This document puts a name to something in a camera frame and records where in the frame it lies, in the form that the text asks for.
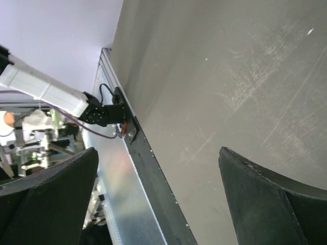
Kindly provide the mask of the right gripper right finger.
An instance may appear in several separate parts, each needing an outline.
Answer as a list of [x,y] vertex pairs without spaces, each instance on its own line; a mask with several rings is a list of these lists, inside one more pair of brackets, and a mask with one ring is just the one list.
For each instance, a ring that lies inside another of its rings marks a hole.
[[326,244],[326,190],[222,147],[219,169],[239,244]]

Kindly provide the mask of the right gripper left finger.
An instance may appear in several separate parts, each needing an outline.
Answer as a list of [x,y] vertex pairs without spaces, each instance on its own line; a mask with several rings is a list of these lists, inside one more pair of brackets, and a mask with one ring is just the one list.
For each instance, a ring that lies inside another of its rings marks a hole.
[[78,244],[98,163],[88,148],[1,185],[1,244]]

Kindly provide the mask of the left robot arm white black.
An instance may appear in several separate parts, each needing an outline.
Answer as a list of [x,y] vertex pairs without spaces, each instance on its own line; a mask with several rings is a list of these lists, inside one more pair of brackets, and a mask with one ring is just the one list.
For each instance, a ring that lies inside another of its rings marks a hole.
[[4,46],[1,46],[1,86],[30,95],[90,125],[105,127],[123,123],[126,118],[124,105],[103,105],[93,95],[31,67]]

